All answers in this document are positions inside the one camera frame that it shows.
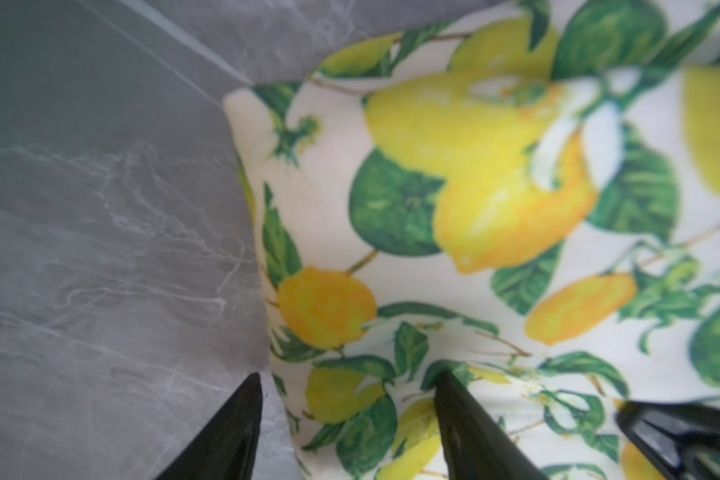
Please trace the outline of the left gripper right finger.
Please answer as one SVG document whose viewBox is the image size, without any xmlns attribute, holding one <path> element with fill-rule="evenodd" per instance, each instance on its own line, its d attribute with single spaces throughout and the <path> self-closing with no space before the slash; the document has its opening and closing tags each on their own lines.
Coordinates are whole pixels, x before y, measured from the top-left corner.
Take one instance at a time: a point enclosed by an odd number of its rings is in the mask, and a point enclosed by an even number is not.
<svg viewBox="0 0 720 480">
<path fill-rule="evenodd" d="M 546 479 L 450 371 L 437 377 L 435 410 L 451 479 Z"/>
</svg>

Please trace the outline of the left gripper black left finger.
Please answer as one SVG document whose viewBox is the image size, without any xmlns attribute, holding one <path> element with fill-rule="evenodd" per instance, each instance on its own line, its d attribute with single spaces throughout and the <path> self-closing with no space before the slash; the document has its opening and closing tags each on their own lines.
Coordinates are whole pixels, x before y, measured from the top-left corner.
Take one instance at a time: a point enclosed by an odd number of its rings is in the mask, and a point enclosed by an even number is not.
<svg viewBox="0 0 720 480">
<path fill-rule="evenodd" d="M 252 373 L 157 480 L 250 480 L 262 410 L 261 377 Z"/>
</svg>

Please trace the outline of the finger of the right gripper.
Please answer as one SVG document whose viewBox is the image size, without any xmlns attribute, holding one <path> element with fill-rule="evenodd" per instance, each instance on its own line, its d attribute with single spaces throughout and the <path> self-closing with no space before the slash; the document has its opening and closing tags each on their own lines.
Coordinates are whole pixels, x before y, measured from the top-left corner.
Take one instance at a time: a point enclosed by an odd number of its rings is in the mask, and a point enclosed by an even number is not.
<svg viewBox="0 0 720 480">
<path fill-rule="evenodd" d="M 720 410 L 700 404 L 627 403 L 617 425 L 630 442 L 632 479 L 720 479 Z"/>
</svg>

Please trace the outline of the yellow green patterned skirt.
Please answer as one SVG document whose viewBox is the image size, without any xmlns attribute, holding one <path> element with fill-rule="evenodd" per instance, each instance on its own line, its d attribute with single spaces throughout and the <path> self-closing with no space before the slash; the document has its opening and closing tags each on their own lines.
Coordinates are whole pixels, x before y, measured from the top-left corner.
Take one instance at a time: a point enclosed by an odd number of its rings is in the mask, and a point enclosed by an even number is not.
<svg viewBox="0 0 720 480">
<path fill-rule="evenodd" d="M 550 479 L 720 408 L 720 1 L 510 1 L 223 108 L 303 478 L 446 478 L 443 372 Z"/>
</svg>

